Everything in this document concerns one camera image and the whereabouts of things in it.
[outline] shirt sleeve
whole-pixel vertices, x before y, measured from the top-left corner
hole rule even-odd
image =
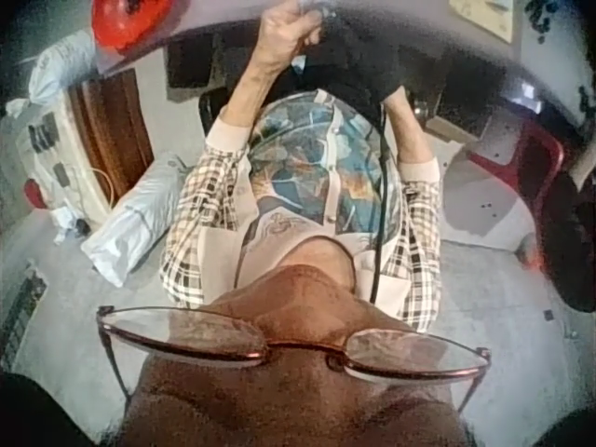
[[[412,287],[404,303],[403,320],[419,332],[437,318],[440,303],[440,170],[437,159],[400,164],[408,209],[408,245]]]
[[[229,126],[218,118],[204,154],[186,179],[159,269],[166,292],[179,306],[203,303],[201,233],[209,227],[237,231],[233,194],[250,134],[251,129]]]

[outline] plastic bag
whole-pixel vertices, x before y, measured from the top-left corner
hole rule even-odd
[[[29,100],[52,103],[56,95],[90,75],[95,68],[95,40],[89,30],[67,35],[37,58],[29,80]]]
[[[104,278],[122,287],[136,266],[171,225],[187,169],[164,154],[123,196],[107,221],[81,250]]]
[[[27,108],[28,105],[29,100],[17,98],[16,100],[7,102],[7,105],[5,105],[5,109],[7,110],[8,116],[17,119],[19,115],[22,114],[22,111]]]

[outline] wooden door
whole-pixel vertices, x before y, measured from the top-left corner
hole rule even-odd
[[[153,162],[133,69],[69,88],[74,119],[91,167],[112,181],[116,203]],[[100,175],[106,197],[110,186]]]

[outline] drain grate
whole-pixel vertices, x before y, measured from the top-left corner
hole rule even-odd
[[[12,370],[27,324],[46,288],[47,284],[38,272],[30,269],[0,328],[0,367],[3,371]]]

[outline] paper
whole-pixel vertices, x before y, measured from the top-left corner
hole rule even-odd
[[[494,2],[486,0],[449,0],[449,5],[463,18],[507,43],[510,44],[513,41],[513,8],[496,6]]]

